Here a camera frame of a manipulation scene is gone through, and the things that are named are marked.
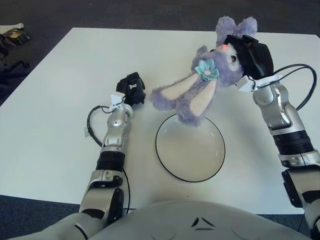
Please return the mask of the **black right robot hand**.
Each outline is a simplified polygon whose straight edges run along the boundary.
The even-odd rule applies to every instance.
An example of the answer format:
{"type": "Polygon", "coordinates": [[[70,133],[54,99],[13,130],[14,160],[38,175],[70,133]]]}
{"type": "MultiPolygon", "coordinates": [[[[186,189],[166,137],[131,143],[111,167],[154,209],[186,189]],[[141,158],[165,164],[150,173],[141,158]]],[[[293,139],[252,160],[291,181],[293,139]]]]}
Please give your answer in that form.
{"type": "Polygon", "coordinates": [[[257,39],[243,35],[228,35],[224,41],[231,44],[237,53],[237,60],[243,69],[243,77],[236,82],[241,92],[253,92],[266,87],[282,77],[274,74],[274,64],[267,45],[257,39]]]}

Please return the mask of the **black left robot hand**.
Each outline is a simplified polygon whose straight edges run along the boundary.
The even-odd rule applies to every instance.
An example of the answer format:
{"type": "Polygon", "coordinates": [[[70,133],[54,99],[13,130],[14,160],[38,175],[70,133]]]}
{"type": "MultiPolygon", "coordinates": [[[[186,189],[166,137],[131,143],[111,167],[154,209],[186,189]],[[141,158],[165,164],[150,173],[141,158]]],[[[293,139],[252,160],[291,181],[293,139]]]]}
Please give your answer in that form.
{"type": "Polygon", "coordinates": [[[145,103],[145,89],[145,84],[138,72],[127,75],[125,78],[121,79],[116,86],[116,92],[124,94],[122,103],[131,107],[133,105],[145,103]]]}

